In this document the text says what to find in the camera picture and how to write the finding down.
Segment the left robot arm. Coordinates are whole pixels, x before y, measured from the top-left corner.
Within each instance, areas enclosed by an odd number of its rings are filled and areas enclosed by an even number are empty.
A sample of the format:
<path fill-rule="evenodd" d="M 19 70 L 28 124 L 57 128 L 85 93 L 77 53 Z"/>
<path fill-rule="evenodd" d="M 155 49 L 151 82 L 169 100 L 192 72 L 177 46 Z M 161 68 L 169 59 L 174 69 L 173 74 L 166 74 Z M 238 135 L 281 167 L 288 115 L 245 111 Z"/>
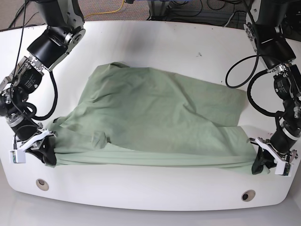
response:
<path fill-rule="evenodd" d="M 244 0 L 246 23 L 244 30 L 255 51 L 255 63 L 248 78 L 237 85 L 247 84 L 247 99 L 261 114 L 274 118 L 276 132 L 268 139 L 256 138 L 257 156 L 252 174 L 262 173 L 264 167 L 274 168 L 275 174 L 289 176 L 293 160 L 298 158 L 292 147 L 301 137 L 301 73 L 293 63 L 296 55 L 287 43 L 282 22 L 295 0 Z M 274 73 L 273 87 L 283 101 L 284 110 L 275 113 L 261 108 L 251 96 L 253 84 L 268 73 Z"/>

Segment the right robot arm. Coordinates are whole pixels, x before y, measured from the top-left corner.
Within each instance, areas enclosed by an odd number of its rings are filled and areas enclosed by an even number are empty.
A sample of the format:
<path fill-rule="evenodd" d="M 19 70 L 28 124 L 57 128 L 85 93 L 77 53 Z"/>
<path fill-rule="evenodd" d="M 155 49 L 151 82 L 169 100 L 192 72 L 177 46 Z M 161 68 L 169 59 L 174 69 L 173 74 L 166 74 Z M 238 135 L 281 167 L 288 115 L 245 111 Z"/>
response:
<path fill-rule="evenodd" d="M 85 19 L 76 0 L 35 1 L 47 27 L 28 48 L 29 56 L 17 60 L 13 71 L 0 84 L 0 115 L 13 130 L 13 163 L 25 163 L 30 153 L 43 164 L 55 166 L 56 156 L 51 142 L 54 131 L 44 129 L 42 121 L 54 113 L 58 90 L 53 69 L 63 61 L 83 38 Z M 54 88 L 50 111 L 37 116 L 37 108 L 28 102 L 29 95 L 40 85 L 47 70 Z"/>

